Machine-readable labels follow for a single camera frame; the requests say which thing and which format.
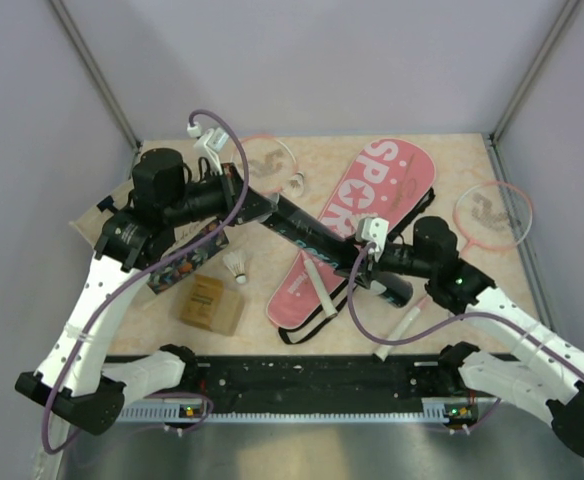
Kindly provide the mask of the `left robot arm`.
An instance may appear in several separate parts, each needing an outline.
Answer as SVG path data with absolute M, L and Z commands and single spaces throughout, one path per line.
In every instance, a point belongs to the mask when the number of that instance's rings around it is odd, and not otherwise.
M 92 435 L 107 431 L 130 404 L 169 389 L 188 396 L 199 374 L 183 347 L 113 368 L 104 366 L 124 314 L 152 274 L 211 242 L 223 229 L 249 220 L 249 160 L 217 163 L 198 180 L 189 178 L 181 154 L 160 148 L 134 166 L 125 202 L 104 221 L 82 293 L 49 354 L 21 373 L 15 389 L 44 409 L 41 437 L 50 421 Z

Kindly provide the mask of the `black shuttlecock tube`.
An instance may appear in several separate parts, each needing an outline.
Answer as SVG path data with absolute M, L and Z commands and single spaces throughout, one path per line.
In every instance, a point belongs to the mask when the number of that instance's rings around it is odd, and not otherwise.
M 355 241 L 346 240 L 334 233 L 283 196 L 277 197 L 276 204 L 277 210 L 262 221 L 262 224 L 322 261 L 336 276 L 343 278 L 341 267 L 353 264 L 359 253 Z M 406 306 L 412 299 L 413 287 L 406 280 L 393 274 L 374 275 L 386 286 L 386 292 L 377 296 L 397 308 Z

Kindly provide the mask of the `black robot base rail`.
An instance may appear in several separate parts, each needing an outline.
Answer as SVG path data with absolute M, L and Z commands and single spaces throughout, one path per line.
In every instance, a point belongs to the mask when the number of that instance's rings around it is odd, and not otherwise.
M 203 394 L 215 414 L 412 413 L 423 398 L 467 398 L 436 355 L 199 356 L 169 393 Z

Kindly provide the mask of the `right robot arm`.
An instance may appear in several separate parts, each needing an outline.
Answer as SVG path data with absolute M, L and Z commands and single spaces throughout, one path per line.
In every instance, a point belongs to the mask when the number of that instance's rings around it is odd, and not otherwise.
M 416 221 L 413 241 L 394 244 L 381 218 L 360 220 L 360 244 L 348 282 L 370 282 L 376 273 L 416 276 L 448 319 L 407 338 L 425 338 L 458 321 L 498 340 L 515 364 L 475 346 L 456 346 L 459 360 L 439 370 L 441 388 L 459 396 L 468 389 L 503 399 L 550 426 L 559 440 L 584 458 L 584 351 L 561 338 L 521 309 L 495 281 L 464 260 L 448 223 L 436 216 Z

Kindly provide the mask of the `white feather shuttlecock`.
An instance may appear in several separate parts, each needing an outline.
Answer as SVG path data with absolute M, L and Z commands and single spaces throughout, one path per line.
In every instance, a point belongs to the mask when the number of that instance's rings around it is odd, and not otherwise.
M 223 264 L 232 274 L 234 280 L 239 285 L 247 283 L 246 254 L 241 250 L 229 252 L 223 256 Z

